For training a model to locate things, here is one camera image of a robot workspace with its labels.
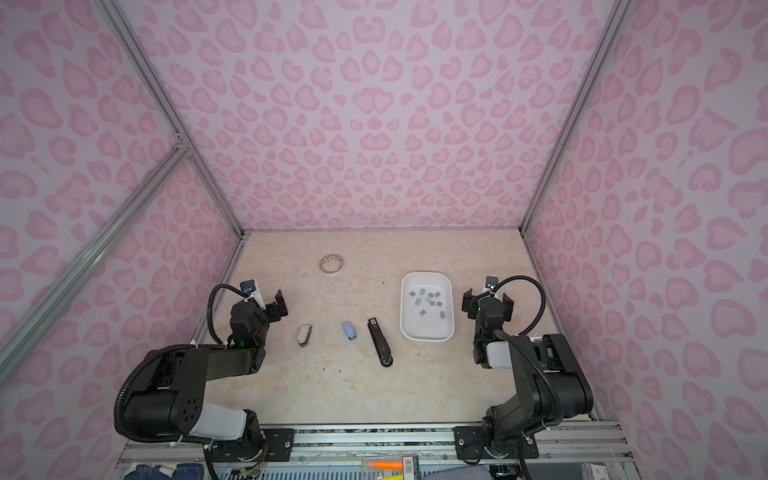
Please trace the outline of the light blue mini stapler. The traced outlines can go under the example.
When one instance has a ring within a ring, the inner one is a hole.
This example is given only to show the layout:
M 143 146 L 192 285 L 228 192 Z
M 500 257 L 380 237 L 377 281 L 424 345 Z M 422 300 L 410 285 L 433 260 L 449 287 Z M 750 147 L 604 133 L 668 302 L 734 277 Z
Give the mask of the light blue mini stapler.
M 351 324 L 351 323 L 349 323 L 349 322 L 345 321 L 345 322 L 342 324 L 342 328 L 343 328 L 343 330 L 344 330 L 344 333 L 345 333 L 346 337 L 347 337 L 347 338 L 348 338 L 350 341 L 353 341 L 353 340 L 355 340 L 355 339 L 357 338 L 357 334 L 356 334 L 356 331 L 355 331 L 355 329 L 354 329 L 354 327 L 352 326 L 352 324 Z

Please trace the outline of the black stapler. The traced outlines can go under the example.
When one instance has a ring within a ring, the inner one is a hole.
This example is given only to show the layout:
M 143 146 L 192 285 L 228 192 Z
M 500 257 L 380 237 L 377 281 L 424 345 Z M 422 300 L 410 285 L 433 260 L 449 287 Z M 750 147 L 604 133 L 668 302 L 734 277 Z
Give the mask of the black stapler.
M 379 358 L 380 364 L 385 367 L 391 367 L 393 365 L 393 356 L 388 341 L 386 340 L 383 331 L 380 328 L 379 322 L 376 318 L 370 318 L 367 321 L 367 327 L 371 335 L 373 345 Z

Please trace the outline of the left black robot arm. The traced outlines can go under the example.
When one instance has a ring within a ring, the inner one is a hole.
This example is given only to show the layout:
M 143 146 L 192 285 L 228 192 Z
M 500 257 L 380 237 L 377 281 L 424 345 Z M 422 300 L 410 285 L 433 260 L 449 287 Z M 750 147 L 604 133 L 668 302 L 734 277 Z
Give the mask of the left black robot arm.
M 147 353 L 117 393 L 113 420 L 118 434 L 144 444 L 199 444 L 211 462 L 267 459 L 269 443 L 257 414 L 208 402 L 206 387 L 214 380 L 259 372 L 269 328 L 288 315 L 287 304 L 281 291 L 270 303 L 260 301 L 252 282 L 239 289 L 219 284 L 213 291 L 221 289 L 241 297 L 230 311 L 230 339 Z

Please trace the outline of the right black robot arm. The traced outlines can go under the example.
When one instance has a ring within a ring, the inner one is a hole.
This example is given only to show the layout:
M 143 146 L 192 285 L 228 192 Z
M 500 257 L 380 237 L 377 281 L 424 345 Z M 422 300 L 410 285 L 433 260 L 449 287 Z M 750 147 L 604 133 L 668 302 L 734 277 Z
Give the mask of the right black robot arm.
M 462 311 L 475 322 L 473 358 L 485 369 L 512 370 L 515 394 L 491 406 L 475 426 L 453 429 L 459 460 L 528 460 L 539 456 L 535 435 L 567 419 L 590 413 L 594 395 L 578 360 L 562 334 L 510 335 L 514 302 L 489 292 L 464 293 Z

